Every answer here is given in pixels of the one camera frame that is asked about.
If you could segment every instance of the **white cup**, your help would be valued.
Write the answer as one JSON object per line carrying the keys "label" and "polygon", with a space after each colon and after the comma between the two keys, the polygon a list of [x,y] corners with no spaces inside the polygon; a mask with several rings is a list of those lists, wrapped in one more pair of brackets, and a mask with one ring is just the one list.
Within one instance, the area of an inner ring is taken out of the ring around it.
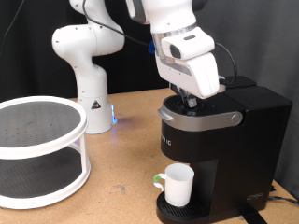
{"label": "white cup", "polygon": [[160,178],[165,180],[165,199],[176,207],[182,207],[189,203],[194,171],[182,163],[174,163],[166,167],[165,174],[153,177],[153,184],[164,191],[162,184],[158,183]]}

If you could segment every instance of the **drip tray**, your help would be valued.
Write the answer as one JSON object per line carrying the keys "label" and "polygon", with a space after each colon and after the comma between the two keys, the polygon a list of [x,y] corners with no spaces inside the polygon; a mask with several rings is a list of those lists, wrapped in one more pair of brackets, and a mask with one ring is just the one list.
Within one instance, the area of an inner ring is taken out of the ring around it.
{"label": "drip tray", "polygon": [[80,153],[72,147],[30,159],[0,160],[0,195],[44,196],[70,185],[81,173]]}
{"label": "drip tray", "polygon": [[169,204],[162,192],[157,199],[157,216],[163,223],[207,223],[208,215],[204,208],[192,195],[190,202],[184,207],[175,207]]}

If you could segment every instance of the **mesh tray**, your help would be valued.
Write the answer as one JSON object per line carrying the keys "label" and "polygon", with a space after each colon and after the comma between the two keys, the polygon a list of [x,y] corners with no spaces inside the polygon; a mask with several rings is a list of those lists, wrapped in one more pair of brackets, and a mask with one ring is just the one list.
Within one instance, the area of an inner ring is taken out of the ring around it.
{"label": "mesh tray", "polygon": [[65,147],[24,160],[0,160],[0,195],[34,198],[70,185],[82,173],[80,154]]}
{"label": "mesh tray", "polygon": [[73,131],[79,112],[54,102],[29,102],[0,109],[0,147],[30,147]]}
{"label": "mesh tray", "polygon": [[157,207],[164,216],[178,222],[206,217],[204,208],[197,202],[197,199],[193,195],[187,205],[175,207],[166,201],[165,194],[162,192],[157,199]]}

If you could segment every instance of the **power cord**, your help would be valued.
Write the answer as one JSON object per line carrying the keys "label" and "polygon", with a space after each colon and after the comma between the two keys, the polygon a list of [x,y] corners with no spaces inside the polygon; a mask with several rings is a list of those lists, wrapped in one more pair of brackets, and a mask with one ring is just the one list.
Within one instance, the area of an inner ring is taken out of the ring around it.
{"label": "power cord", "polygon": [[144,42],[142,42],[142,41],[140,41],[140,40],[137,40],[137,39],[135,39],[135,38],[132,38],[132,37],[130,37],[129,35],[126,35],[126,34],[124,34],[123,32],[118,31],[118,30],[114,29],[114,28],[111,27],[111,26],[108,26],[108,25],[106,25],[106,24],[103,24],[102,22],[95,21],[95,20],[93,20],[92,18],[90,18],[89,15],[88,15],[87,12],[86,12],[86,9],[85,9],[85,3],[86,3],[86,0],[83,1],[83,12],[84,12],[85,17],[86,17],[88,20],[93,21],[94,23],[99,24],[99,25],[101,25],[101,26],[105,26],[106,28],[108,28],[108,29],[110,29],[110,30],[112,30],[112,31],[114,31],[114,32],[116,32],[116,33],[118,33],[118,34],[120,34],[120,35],[123,35],[124,37],[127,37],[128,39],[133,40],[133,41],[135,41],[136,43],[138,43],[138,44],[140,44],[140,45],[144,45],[144,46],[149,47],[149,44],[147,44],[147,43],[144,43]]}
{"label": "power cord", "polygon": [[294,203],[294,204],[299,205],[299,202],[294,200],[294,199],[281,198],[281,197],[278,197],[278,196],[271,196],[271,197],[268,198],[268,201],[274,201],[274,200],[286,200],[290,203]]}
{"label": "power cord", "polygon": [[1,51],[0,51],[0,57],[1,57],[2,52],[3,52],[3,49],[4,49],[4,45],[5,45],[5,42],[6,42],[7,34],[8,34],[8,32],[9,32],[11,26],[13,25],[13,23],[14,23],[15,20],[17,19],[18,15],[19,15],[19,12],[21,11],[21,7],[22,7],[22,5],[24,4],[24,2],[25,2],[25,0],[22,0],[22,1],[21,1],[21,4],[20,4],[20,6],[19,6],[19,8],[18,8],[18,11],[17,11],[15,17],[13,18],[13,20],[12,20],[11,24],[9,25],[9,27],[8,27],[8,29],[7,29],[7,31],[6,31],[6,33],[4,34],[3,41],[2,41],[2,46],[1,46]]}
{"label": "power cord", "polygon": [[236,77],[237,77],[237,68],[236,68],[235,59],[234,59],[233,55],[231,54],[231,52],[230,52],[225,46],[223,46],[222,44],[220,44],[220,43],[215,43],[215,46],[218,46],[218,47],[223,48],[223,49],[228,53],[228,55],[230,56],[231,61],[232,61],[232,63],[233,63],[233,67],[234,67],[234,76],[233,76],[233,79],[232,79],[230,82],[228,82],[228,81],[225,80],[225,79],[220,79],[220,83],[221,83],[222,85],[224,85],[224,86],[230,86],[230,85],[232,85],[232,84],[235,83],[235,81],[236,81]]}

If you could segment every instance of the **white robotic arm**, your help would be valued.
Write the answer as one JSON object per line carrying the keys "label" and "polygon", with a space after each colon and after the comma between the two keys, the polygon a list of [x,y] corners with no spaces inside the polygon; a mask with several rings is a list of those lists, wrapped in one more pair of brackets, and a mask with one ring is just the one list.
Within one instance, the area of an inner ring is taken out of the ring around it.
{"label": "white robotic arm", "polygon": [[[83,14],[83,0],[70,0],[72,8]],[[108,15],[104,0],[88,0],[85,4],[89,16],[110,27],[122,29]],[[106,27],[88,21],[85,25],[71,25],[55,31],[52,46],[55,52],[73,68],[78,103],[87,113],[89,126],[86,133],[103,133],[113,125],[112,105],[107,99],[107,74],[93,64],[93,56],[114,53],[122,49],[124,37]]]}
{"label": "white robotic arm", "polygon": [[196,24],[193,14],[205,1],[126,0],[130,16],[149,24],[160,76],[206,99],[220,90],[214,40]]}

